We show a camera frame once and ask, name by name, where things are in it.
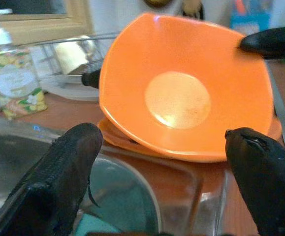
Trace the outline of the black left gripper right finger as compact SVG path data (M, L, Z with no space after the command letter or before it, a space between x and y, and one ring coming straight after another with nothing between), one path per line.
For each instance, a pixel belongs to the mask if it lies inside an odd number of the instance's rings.
M285 236L285 148L251 128L225 132L226 159L261 236Z

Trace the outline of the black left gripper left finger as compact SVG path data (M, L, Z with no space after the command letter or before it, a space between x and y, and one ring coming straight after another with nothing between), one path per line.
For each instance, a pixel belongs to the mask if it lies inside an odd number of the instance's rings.
M55 139L0 208L0 236L70 235L102 141L87 122Z

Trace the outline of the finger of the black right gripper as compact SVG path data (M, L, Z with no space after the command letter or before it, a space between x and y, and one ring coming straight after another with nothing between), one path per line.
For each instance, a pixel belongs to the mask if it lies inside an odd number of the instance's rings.
M250 34L240 41L239 48L265 59L285 59L285 27Z

